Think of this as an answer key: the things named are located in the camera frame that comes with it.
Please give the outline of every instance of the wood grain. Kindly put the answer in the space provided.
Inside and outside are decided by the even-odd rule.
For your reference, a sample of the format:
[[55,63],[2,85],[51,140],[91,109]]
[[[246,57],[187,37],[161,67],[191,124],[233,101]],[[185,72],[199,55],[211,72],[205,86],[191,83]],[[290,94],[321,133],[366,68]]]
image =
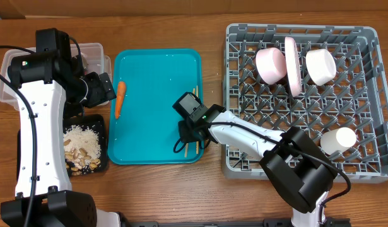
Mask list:
[[[126,49],[193,48],[202,57],[204,102],[221,104],[222,46],[226,26],[238,22],[365,25],[377,30],[388,81],[388,11],[264,13],[256,15],[67,18],[0,21],[0,45],[35,46],[35,30],[56,27],[79,43],[99,42],[114,65]],[[0,67],[5,50],[0,50]],[[109,122],[109,105],[87,111]],[[19,116],[0,103],[0,202],[13,199]],[[73,177],[73,189],[89,193],[97,207],[121,211],[131,221],[239,221],[290,217],[290,207],[268,181],[229,180],[221,172],[221,148],[212,144],[191,165],[117,166]],[[331,193],[343,190],[336,183]],[[353,226],[388,227],[388,182],[354,184],[349,195],[328,203],[328,216]]]

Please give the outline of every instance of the wooden table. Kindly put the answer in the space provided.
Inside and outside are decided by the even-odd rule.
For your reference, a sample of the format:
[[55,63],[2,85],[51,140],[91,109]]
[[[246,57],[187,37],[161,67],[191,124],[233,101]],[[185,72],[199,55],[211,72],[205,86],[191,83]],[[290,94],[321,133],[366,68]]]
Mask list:
[[[192,48],[202,57],[204,102],[221,104],[222,46],[231,23],[365,25],[380,40],[388,81],[388,11],[264,13],[256,15],[137,16],[0,21],[0,45],[35,46],[35,30],[56,27],[79,43],[99,42],[112,64],[126,49]],[[0,50],[0,67],[5,50]],[[89,110],[109,120],[109,105]],[[0,103],[0,203],[13,199],[16,185],[18,112]],[[268,181],[227,180],[221,148],[212,144],[191,165],[117,166],[71,179],[75,191],[93,196],[98,208],[121,211],[131,221],[260,221],[291,217],[291,208]],[[339,192],[345,184],[336,183]],[[388,182],[354,184],[347,196],[328,203],[326,215],[351,218],[353,226],[388,226]]]

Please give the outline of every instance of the pink cup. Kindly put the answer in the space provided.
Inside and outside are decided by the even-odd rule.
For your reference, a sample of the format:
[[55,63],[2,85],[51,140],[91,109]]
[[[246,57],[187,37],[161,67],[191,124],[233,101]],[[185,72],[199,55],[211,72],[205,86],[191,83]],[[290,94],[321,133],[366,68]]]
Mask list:
[[258,50],[256,55],[258,74],[267,84],[275,84],[286,75],[286,61],[275,47]]

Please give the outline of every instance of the transparent container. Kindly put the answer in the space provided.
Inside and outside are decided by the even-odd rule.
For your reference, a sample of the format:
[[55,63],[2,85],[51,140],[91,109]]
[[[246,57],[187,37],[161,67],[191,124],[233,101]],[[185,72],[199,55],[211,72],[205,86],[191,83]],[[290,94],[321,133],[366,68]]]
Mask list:
[[[80,51],[83,57],[87,60],[87,73],[96,72],[98,74],[107,73],[112,80],[111,72],[111,60],[108,56],[104,56],[103,46],[99,43],[91,44],[79,44]],[[35,47],[27,48],[29,50],[35,51]],[[71,44],[71,53],[72,57],[78,54],[78,50],[75,44]],[[10,81],[7,74],[7,68],[10,65],[11,60],[14,57],[29,54],[21,50],[9,50],[5,53],[3,58],[2,67],[0,69],[0,74],[2,74],[8,81]],[[8,103],[12,105],[15,110],[18,110],[16,94],[12,89],[5,85],[0,80],[0,102]]]

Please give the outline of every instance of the gray dish rack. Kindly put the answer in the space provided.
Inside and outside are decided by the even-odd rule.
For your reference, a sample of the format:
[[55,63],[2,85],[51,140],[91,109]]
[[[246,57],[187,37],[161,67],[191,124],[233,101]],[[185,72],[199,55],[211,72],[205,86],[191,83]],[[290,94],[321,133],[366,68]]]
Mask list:
[[[259,49],[276,47],[285,54],[285,37],[297,43],[302,92],[290,95],[286,77],[268,85],[254,65]],[[336,77],[315,85],[305,67],[307,51],[327,49],[336,61]],[[379,39],[365,26],[231,24],[224,49],[223,105],[235,115],[267,129],[302,128],[317,144],[326,131],[349,127],[356,144],[329,159],[352,182],[388,180],[388,87]],[[248,156],[235,168],[240,150],[224,146],[226,178],[267,179],[258,161]],[[294,167],[298,160],[292,159]]]

